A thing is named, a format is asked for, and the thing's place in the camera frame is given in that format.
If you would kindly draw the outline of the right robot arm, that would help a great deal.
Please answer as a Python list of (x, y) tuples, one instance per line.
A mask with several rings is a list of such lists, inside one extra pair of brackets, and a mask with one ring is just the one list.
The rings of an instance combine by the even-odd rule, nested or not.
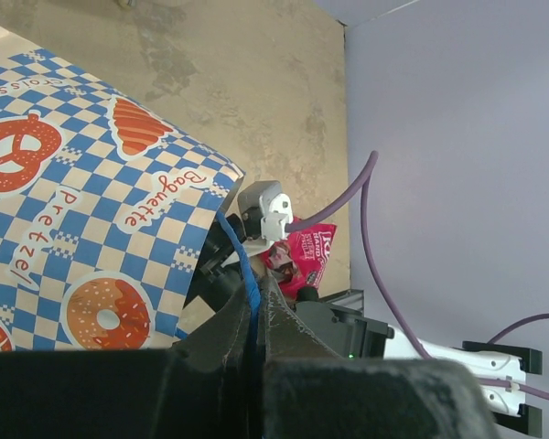
[[(317, 224), (294, 232), (261, 252), (268, 272), (277, 280), (283, 298), (298, 318), (325, 346), (348, 359), (417, 359), (419, 353), (405, 333), (384, 322), (363, 316), (362, 308), (345, 307), (341, 300), (361, 303), (359, 290), (345, 290), (321, 298), (318, 284), (323, 274), (336, 228)], [(203, 314), (220, 311), (243, 284), (231, 241), (220, 223), (211, 225), (201, 250), (182, 322), (197, 327)], [(526, 402), (523, 386), (530, 374), (541, 374), (543, 355), (532, 348), (466, 341), (461, 348), (424, 344), (433, 359), (464, 365), (485, 380), (508, 380), (510, 388), (484, 386), (483, 392), (498, 425), (531, 437), (543, 433), (542, 412)]]

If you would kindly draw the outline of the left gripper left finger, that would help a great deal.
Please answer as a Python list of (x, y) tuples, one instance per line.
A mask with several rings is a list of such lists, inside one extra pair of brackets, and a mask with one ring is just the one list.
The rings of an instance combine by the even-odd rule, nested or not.
[(0, 438), (245, 438), (251, 308), (170, 348), (0, 353)]

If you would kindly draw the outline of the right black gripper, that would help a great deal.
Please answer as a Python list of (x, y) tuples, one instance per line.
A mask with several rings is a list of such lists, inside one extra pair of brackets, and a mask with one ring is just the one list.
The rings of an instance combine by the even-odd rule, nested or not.
[(236, 256), (233, 244), (219, 220), (215, 218), (188, 288), (183, 316), (193, 313), (197, 304), (206, 305), (210, 311), (218, 312), (243, 287), (240, 263), (227, 263), (231, 256)]

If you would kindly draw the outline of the red chips bag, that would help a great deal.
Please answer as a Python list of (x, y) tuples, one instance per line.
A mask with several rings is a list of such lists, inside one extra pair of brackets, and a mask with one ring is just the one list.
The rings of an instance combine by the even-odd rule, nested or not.
[(334, 224), (316, 224), (289, 234), (260, 254), (284, 296), (296, 300), (300, 289), (319, 288), (336, 230)]

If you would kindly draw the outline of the blue checkered paper bag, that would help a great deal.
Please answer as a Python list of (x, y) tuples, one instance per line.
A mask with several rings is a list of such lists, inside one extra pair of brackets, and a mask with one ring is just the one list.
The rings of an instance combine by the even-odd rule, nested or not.
[(38, 48), (0, 55), (0, 352), (165, 348), (230, 159)]

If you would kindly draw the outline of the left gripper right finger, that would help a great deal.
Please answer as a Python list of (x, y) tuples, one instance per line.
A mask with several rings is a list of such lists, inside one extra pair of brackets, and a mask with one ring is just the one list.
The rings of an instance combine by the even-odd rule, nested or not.
[(260, 282), (264, 438), (496, 438), (476, 379), (444, 360), (343, 359)]

